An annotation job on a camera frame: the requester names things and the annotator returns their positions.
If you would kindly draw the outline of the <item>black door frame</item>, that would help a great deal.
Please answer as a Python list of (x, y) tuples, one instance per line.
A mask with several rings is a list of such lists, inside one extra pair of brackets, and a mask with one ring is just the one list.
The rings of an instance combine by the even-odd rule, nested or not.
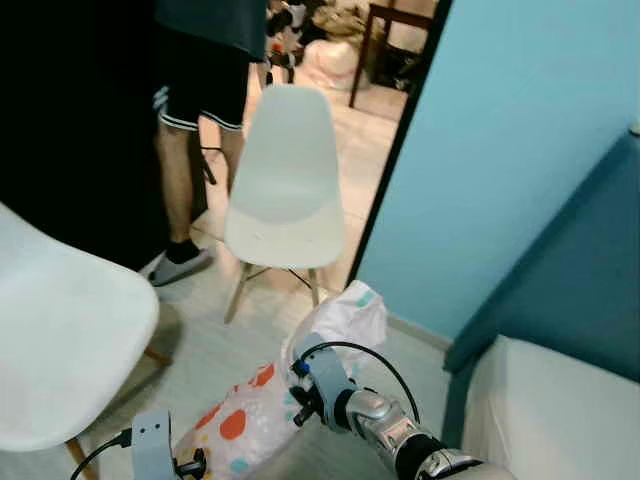
[(410, 131), (413, 113), (415, 113), (416, 106), (419, 104), (422, 90), (424, 90), (426, 84), (426, 78), (428, 78), (430, 69), (433, 68), (436, 51), (439, 49), (440, 36), (442, 36), (445, 23), (447, 23), (449, 14), (451, 14), (452, 6), (456, 3), (456, 0), (433, 0), (433, 3), (434, 9), (430, 15), (430, 17), (435, 20), (433, 33), (428, 35), (428, 40), (426, 40), (424, 49), (422, 49), (422, 60), (420, 61), (416, 84), (410, 91), (408, 91), (406, 102), (404, 102), (402, 113), (401, 116), (399, 116), (397, 123), (396, 136), (393, 137), (393, 141), (390, 143), (387, 161), (385, 161), (383, 172), (381, 172), (378, 189), (376, 189), (376, 193), (374, 197), (372, 197), (370, 212), (369, 215), (367, 215), (365, 227), (364, 230), (362, 230), (360, 237), (360, 242), (357, 243), (351, 269), (349, 269), (347, 278), (343, 280), (343, 288), (349, 287), (349, 285), (355, 283), (357, 280), (358, 270), (360, 270), (362, 260), (364, 260), (367, 248), (369, 248), (372, 232), (374, 232), (375, 225), (378, 223), (381, 206), (383, 206), (385, 197), (387, 197), (390, 179), (393, 178), (399, 155), (401, 155), (404, 138), (406, 138), (408, 131)]

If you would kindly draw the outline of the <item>pink pillow with coloured spots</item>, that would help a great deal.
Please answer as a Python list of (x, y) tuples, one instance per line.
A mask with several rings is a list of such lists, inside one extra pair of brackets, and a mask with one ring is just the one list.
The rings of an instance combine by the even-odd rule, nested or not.
[(287, 339), (278, 355), (256, 367), (250, 379), (233, 385), (174, 445), (178, 465), (204, 453), (205, 475), (197, 480), (246, 480), (273, 460), (300, 433), (294, 416), (301, 404), (289, 392), (297, 383), (291, 365), (308, 335), (348, 340), (371, 349), (387, 340), (388, 308), (378, 292), (356, 282), (324, 300)]

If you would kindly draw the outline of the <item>white plastic chair wooden legs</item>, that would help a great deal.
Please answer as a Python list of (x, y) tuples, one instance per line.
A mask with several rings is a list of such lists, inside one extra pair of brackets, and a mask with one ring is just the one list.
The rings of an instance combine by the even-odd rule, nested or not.
[(323, 92), (270, 84), (261, 92), (225, 212), (224, 244), (239, 261), (225, 320), (253, 275), (288, 271), (320, 302), (317, 273), (346, 247), (332, 110)]
[(0, 451), (65, 445), (109, 406), (151, 346), (159, 306), (137, 271), (46, 236), (0, 204)]

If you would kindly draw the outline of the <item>black cabinet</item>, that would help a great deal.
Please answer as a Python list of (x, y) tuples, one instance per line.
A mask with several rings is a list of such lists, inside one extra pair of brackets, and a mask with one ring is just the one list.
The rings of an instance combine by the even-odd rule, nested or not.
[(0, 204), (132, 270), (195, 253), (155, 148), (156, 0), (0, 0)]

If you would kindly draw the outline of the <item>dark wooden chair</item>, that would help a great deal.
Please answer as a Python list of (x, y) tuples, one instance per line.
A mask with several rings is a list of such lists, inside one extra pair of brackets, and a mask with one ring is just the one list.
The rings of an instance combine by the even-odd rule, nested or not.
[(406, 26), (424, 29), (428, 35), (433, 33), (435, 20), (429, 15), (420, 15), (412, 12), (403, 12), (396, 8), (396, 0), (388, 0), (389, 6), (371, 3), (367, 8), (365, 17), (365, 31), (361, 38), (360, 50), (358, 50), (355, 76), (353, 76), (352, 86), (349, 88), (348, 108), (356, 108), (356, 99), (362, 79), (362, 72), (372, 45), (372, 32), (374, 32), (375, 20), (383, 22), (385, 31), (389, 31), (390, 24), (401, 23)]

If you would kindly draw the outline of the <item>white plastic bag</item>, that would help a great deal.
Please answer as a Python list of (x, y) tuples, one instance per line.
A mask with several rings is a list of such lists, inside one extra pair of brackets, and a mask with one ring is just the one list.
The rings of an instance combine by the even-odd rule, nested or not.
[(342, 41), (315, 40), (303, 49), (300, 82), (323, 90), (351, 91), (364, 82), (357, 69), (358, 51)]

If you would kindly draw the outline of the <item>black white red machine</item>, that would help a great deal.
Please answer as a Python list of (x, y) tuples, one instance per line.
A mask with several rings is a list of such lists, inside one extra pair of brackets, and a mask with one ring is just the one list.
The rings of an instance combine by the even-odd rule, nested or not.
[(264, 61), (257, 64), (261, 88), (274, 82), (274, 69), (283, 69), (284, 83), (294, 82), (294, 69), (301, 63), (300, 37), (308, 18), (305, 0), (270, 0), (266, 22)]

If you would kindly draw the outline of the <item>person in dark shirt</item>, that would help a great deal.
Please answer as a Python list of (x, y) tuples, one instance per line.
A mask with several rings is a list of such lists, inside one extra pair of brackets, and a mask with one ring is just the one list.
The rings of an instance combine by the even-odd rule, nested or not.
[(154, 137), (169, 241), (148, 282), (166, 285), (205, 269), (211, 253), (189, 237), (193, 170), (188, 145), (207, 118), (219, 129), (233, 188), (244, 148), (250, 67), (264, 60), (268, 0), (156, 0)]

